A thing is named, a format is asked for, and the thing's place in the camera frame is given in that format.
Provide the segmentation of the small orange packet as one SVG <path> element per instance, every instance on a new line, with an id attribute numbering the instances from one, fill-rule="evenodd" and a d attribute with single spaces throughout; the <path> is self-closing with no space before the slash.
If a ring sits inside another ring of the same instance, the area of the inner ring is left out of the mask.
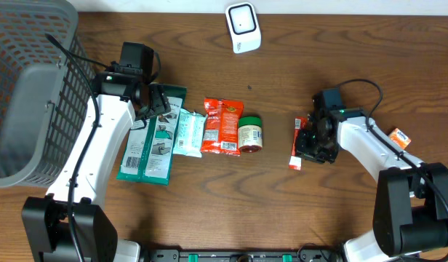
<path id="1" fill-rule="evenodd" d="M 395 128 L 388 137 L 402 149 L 405 149 L 411 143 L 411 139 L 399 128 Z"/>

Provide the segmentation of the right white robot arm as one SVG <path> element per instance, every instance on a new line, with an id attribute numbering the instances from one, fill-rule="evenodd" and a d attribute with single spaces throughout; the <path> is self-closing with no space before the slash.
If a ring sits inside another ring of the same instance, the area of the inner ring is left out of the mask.
<path id="1" fill-rule="evenodd" d="M 372 230 L 343 244 L 343 261 L 420 261 L 448 248 L 448 168 L 426 164 L 385 135 L 362 109 L 320 108 L 295 122 L 295 156 L 333 163 L 352 154 L 377 183 Z M 448 253 L 442 258 L 448 261 Z"/>

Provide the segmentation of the red stick packet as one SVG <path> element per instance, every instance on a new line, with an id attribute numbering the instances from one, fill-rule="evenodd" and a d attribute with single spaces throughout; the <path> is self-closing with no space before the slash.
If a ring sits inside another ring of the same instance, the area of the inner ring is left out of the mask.
<path id="1" fill-rule="evenodd" d="M 301 170 L 302 167 L 302 158 L 299 156 L 296 156 L 296 140 L 298 133 L 301 129 L 303 129 L 308 120 L 305 117 L 297 116 L 295 118 L 295 131 L 294 131 L 294 137 L 292 142 L 292 150 L 291 150 L 291 157 L 289 159 L 289 169 L 292 170 Z"/>

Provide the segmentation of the pale green wipes pack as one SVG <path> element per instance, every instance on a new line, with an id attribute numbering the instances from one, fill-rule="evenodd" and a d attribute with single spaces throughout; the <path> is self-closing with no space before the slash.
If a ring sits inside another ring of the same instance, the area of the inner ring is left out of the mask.
<path id="1" fill-rule="evenodd" d="M 202 158 L 201 146 L 207 115 L 180 109 L 173 154 Z"/>

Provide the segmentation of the green 3M gloves package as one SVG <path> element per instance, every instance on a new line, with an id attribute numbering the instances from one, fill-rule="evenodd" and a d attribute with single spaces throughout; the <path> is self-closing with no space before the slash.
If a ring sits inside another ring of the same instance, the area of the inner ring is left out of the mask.
<path id="1" fill-rule="evenodd" d="M 171 111 L 162 116 L 134 122 L 129 131 L 117 179 L 162 186 L 169 184 L 177 123 L 187 88 L 167 85 L 164 91 Z"/>

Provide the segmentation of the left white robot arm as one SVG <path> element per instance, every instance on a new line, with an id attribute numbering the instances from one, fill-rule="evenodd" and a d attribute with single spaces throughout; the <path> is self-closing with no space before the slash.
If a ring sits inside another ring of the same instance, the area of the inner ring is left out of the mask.
<path id="1" fill-rule="evenodd" d="M 22 219 L 35 261 L 140 261 L 141 245 L 119 239 L 103 208 L 121 142 L 135 121 L 166 114 L 163 84 L 101 72 L 63 171 L 45 197 L 28 197 Z"/>

